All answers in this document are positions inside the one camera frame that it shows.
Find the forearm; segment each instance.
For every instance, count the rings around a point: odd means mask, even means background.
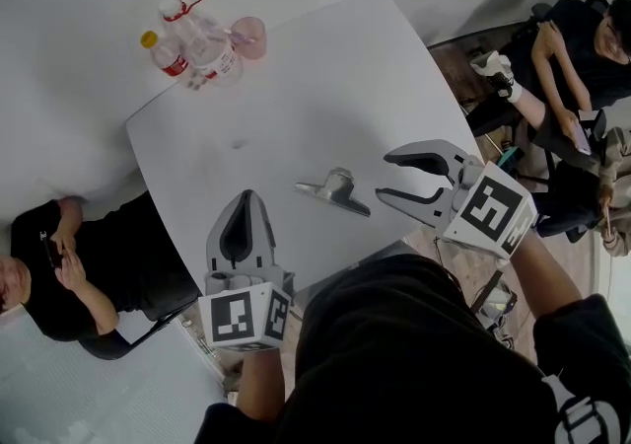
[[[57,230],[68,232],[74,236],[83,222],[83,211],[78,200],[71,197],[62,198],[57,202],[61,219]]]
[[[511,263],[535,318],[583,298],[574,281],[532,232],[524,236]]]
[[[285,404],[285,379],[280,351],[245,354],[237,408],[258,421],[273,421]]]
[[[112,332],[118,325],[118,314],[103,291],[90,281],[85,281],[75,290],[75,295],[83,302],[97,324],[99,335]]]
[[[556,87],[549,59],[535,49],[532,51],[531,58],[548,104],[555,113],[560,112],[565,109],[565,106],[559,95],[559,90]]]
[[[581,111],[591,111],[592,101],[590,99],[590,92],[576,72],[567,50],[564,49],[563,52],[556,54],[556,58],[563,71],[563,77],[565,77],[565,81],[579,105],[579,109]]]

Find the plastic water bottle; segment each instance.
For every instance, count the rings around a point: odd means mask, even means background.
[[[211,84],[235,84],[243,74],[241,58],[217,22],[191,13],[192,5],[186,6],[181,0],[163,0],[160,13],[165,30],[179,38],[185,58]]]
[[[166,74],[177,79],[186,88],[199,90],[206,78],[197,74],[180,52],[176,37],[158,37],[155,32],[145,32],[140,37],[143,47],[149,49],[151,61]]]

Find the yellow bottle cap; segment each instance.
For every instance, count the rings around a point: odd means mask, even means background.
[[[155,46],[156,42],[158,42],[158,35],[151,30],[149,32],[145,32],[140,37],[140,43],[142,44],[143,47],[146,47],[147,49]]]

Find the man in black shirt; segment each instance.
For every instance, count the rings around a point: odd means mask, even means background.
[[[548,104],[545,126],[533,142],[557,152],[550,139],[565,135],[576,146],[579,110],[599,110],[631,96],[631,0],[613,0],[604,16],[581,0],[559,0],[546,18],[564,41],[559,49],[550,48],[558,38],[543,26],[500,54],[510,59],[515,80]],[[520,119],[514,107],[493,94],[467,122],[479,137]]]
[[[145,192],[98,221],[83,221],[74,198],[51,200],[11,226],[0,257],[0,304],[24,305],[55,340],[112,332],[118,312],[151,308],[151,288],[194,285]]]
[[[582,299],[533,233],[512,262],[538,367],[480,326],[446,270],[400,255],[315,296],[287,402],[279,352],[246,353],[237,406],[209,407],[195,443],[623,442],[631,363],[604,299]]]

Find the white table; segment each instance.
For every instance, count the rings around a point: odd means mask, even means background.
[[[443,178],[383,161],[443,138],[478,154],[440,70],[391,0],[348,0],[268,33],[267,56],[232,88],[176,85],[127,121],[149,191],[202,286],[206,238],[242,190],[264,200],[276,261],[303,289],[418,228],[379,202],[389,186],[430,196]],[[370,218],[299,194],[350,170]]]

